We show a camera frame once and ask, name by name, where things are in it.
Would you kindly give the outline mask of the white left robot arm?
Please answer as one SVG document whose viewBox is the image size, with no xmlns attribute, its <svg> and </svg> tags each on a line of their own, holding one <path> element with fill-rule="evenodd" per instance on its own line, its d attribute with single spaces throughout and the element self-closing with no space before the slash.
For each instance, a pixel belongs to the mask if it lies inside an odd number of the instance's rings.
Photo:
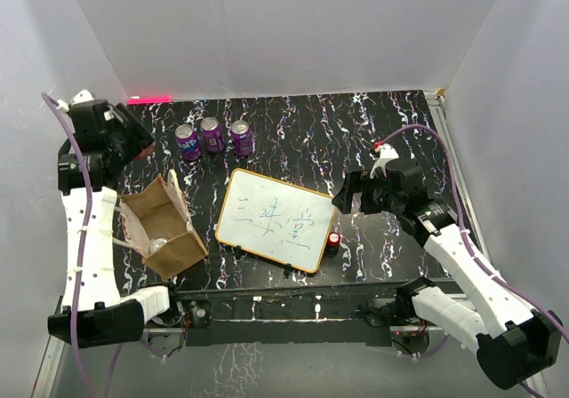
<svg viewBox="0 0 569 398">
<path fill-rule="evenodd" d="M 60 311 L 47 319 L 50 335 L 77 348 L 142 338 L 156 318 L 173 326 L 183 304 L 167 287 L 121 296 L 114 269 L 117 181 L 124 168 L 154 146 L 151 134 L 123 104 L 81 90 L 69 102 L 44 98 L 67 137 L 58 152 L 58 190 L 67 223 L 67 271 Z"/>
</svg>

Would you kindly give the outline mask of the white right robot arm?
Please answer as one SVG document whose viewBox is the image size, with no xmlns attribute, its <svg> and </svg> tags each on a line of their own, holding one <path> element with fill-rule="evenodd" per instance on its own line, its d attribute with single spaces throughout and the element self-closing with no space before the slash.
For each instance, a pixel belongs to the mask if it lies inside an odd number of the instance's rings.
<svg viewBox="0 0 569 398">
<path fill-rule="evenodd" d="M 352 171 L 333 205 L 348 214 L 354 195 L 361 196 L 363 214 L 394 215 L 451 274 L 471 303 L 464 306 L 421 277 L 398 287 L 393 303 L 368 308 L 369 314 L 392 314 L 409 324 L 424 320 L 442 327 L 476 356 L 483 373 L 503 390 L 555 364 L 561 342 L 557 317 L 500 285 L 500 276 L 465 243 L 454 210 L 429 196 L 417 163 L 393 159 L 371 171 Z"/>
</svg>

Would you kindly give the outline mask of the brown canvas bag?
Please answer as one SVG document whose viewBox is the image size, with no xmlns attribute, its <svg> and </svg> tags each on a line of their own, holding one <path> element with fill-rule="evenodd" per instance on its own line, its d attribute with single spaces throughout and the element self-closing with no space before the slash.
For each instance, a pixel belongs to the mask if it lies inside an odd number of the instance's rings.
<svg viewBox="0 0 569 398">
<path fill-rule="evenodd" d="M 163 280 L 172 279 L 209 255 L 193 226 L 173 169 L 166 176 L 158 175 L 138 194 L 122 195 L 118 212 L 124 243 L 137 251 L 143 264 Z M 168 243 L 149 256 L 149 242 L 160 236 L 167 238 Z"/>
</svg>

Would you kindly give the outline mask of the red light strip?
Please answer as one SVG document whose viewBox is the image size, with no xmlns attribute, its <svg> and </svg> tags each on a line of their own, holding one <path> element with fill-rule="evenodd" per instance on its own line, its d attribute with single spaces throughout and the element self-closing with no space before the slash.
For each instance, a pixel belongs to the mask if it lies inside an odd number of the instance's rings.
<svg viewBox="0 0 569 398">
<path fill-rule="evenodd" d="M 128 100 L 129 105 L 142 105 L 142 104 L 156 104 L 156 103 L 170 103 L 172 101 L 171 97 L 131 97 Z"/>
</svg>

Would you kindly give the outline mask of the yellow framed whiteboard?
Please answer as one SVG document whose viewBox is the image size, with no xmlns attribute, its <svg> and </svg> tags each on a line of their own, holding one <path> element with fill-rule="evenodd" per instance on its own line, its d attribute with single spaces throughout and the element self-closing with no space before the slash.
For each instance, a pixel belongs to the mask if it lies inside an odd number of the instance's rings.
<svg viewBox="0 0 569 398">
<path fill-rule="evenodd" d="M 215 236 L 227 246 L 313 274 L 336 215 L 329 195 L 238 168 L 230 176 Z"/>
</svg>

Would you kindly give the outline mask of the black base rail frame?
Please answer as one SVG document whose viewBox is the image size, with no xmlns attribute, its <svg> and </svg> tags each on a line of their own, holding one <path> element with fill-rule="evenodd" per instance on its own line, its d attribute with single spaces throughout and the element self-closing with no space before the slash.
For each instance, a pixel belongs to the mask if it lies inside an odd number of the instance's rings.
<svg viewBox="0 0 569 398">
<path fill-rule="evenodd" d="M 174 335 L 184 346 L 363 343 L 391 346 L 394 337 L 421 337 L 435 327 L 396 308 L 401 282 L 280 288 L 177 291 L 181 316 L 150 322 L 149 336 Z"/>
</svg>

